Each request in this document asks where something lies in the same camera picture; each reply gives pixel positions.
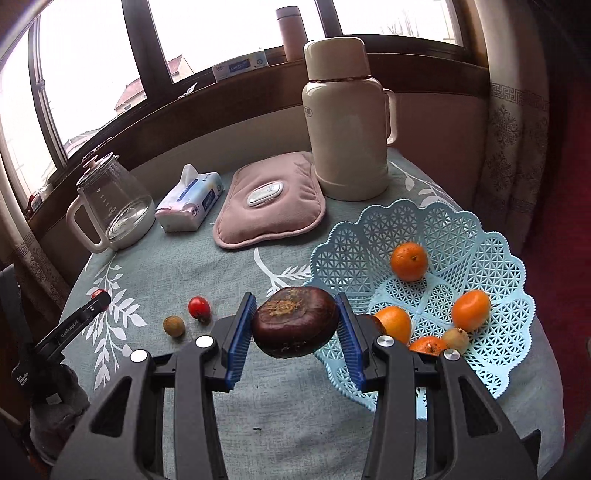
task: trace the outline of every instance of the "thermos lid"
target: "thermos lid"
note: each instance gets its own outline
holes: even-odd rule
[[[301,16],[300,8],[295,6],[278,8],[275,10],[275,15],[277,15],[277,20],[284,17],[293,17],[295,15]]]
[[[343,80],[371,76],[363,40],[333,37],[308,42],[304,57],[311,81]]]

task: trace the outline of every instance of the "window sill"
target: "window sill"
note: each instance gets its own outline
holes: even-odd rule
[[[384,88],[394,92],[455,93],[488,98],[489,75],[483,67],[417,54],[369,53],[368,57],[372,74]],[[191,77],[183,82],[185,80],[189,86],[191,81],[194,83]],[[114,122],[107,125],[105,129],[113,138],[101,146],[97,154],[103,156],[113,151],[121,155],[121,164],[132,170],[193,138],[249,118],[301,105],[301,91],[307,82],[306,63],[299,60],[207,85],[181,99],[175,97],[120,132],[114,131]],[[136,114],[141,108],[140,105],[127,113]],[[80,160],[64,172],[53,192],[29,220],[37,238],[64,218],[76,197],[76,182],[83,173]]]

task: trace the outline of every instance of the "orange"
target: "orange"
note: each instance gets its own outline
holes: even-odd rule
[[[491,300],[482,290],[471,290],[456,300],[452,307],[453,324],[467,332],[480,327],[491,314]]]
[[[381,309],[374,316],[382,323],[386,329],[386,333],[390,337],[395,338],[404,345],[410,340],[410,334],[412,326],[410,323],[410,317],[400,307],[386,307]]]
[[[447,343],[439,337],[427,336],[416,339],[408,349],[413,352],[439,356],[441,352],[447,349]]]
[[[390,267],[400,280],[417,281],[427,272],[429,260],[421,245],[408,242],[398,245],[392,252]]]

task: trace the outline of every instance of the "wall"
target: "wall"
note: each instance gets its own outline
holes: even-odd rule
[[[486,100],[468,95],[397,94],[395,146],[463,208],[469,209],[472,204],[482,165],[487,105]],[[296,106],[195,138],[132,172],[154,198],[159,198],[178,182],[187,163],[197,171],[223,173],[273,155],[301,150],[310,150],[310,140],[303,109]],[[91,231],[87,219],[82,226]],[[89,253],[70,233],[65,220],[51,228],[40,243],[66,281],[73,284]]]

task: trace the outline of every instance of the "tissue pack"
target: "tissue pack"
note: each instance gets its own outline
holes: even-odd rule
[[[158,205],[156,219],[166,232],[195,231],[222,192],[218,173],[199,174],[185,165],[179,183]]]

